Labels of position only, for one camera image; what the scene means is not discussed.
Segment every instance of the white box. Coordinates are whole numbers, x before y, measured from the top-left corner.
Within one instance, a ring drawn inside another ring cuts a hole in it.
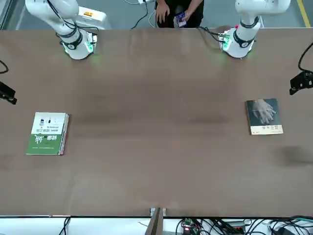
[[[76,19],[79,26],[97,27],[99,29],[112,29],[108,17],[104,12],[79,7],[79,15]]]

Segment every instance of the green book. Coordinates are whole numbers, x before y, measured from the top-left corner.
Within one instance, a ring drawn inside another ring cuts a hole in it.
[[[63,155],[68,114],[35,113],[26,154]]]

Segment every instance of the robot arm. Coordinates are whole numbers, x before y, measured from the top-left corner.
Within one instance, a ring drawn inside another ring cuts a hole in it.
[[[25,0],[30,14],[50,25],[61,39],[66,53],[75,60],[81,60],[93,53],[93,34],[86,32],[75,23],[79,13],[76,0]]]
[[[222,50],[235,58],[245,57],[251,50],[261,24],[258,16],[284,13],[291,0],[236,0],[241,15],[240,25],[226,32]]]

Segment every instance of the person's hand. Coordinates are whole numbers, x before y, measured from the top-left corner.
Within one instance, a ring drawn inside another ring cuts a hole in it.
[[[159,23],[165,22],[165,16],[170,14],[170,8],[165,1],[161,1],[156,7],[156,20]]]
[[[186,10],[185,11],[185,17],[183,17],[182,20],[187,22],[189,20],[190,16],[191,16],[191,13],[188,10]]]
[[[267,104],[263,99],[254,101],[253,114],[260,120],[262,124],[269,124],[269,121],[273,121],[273,116],[276,112],[273,107]]]

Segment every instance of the brown table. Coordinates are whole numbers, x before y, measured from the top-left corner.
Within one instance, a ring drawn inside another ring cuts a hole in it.
[[[313,90],[289,95],[312,29],[261,30],[243,60],[196,29],[99,39],[73,61],[53,31],[0,33],[0,214],[312,214]],[[269,97],[284,134],[250,136],[245,101]],[[25,155],[36,111],[71,114],[64,156]]]

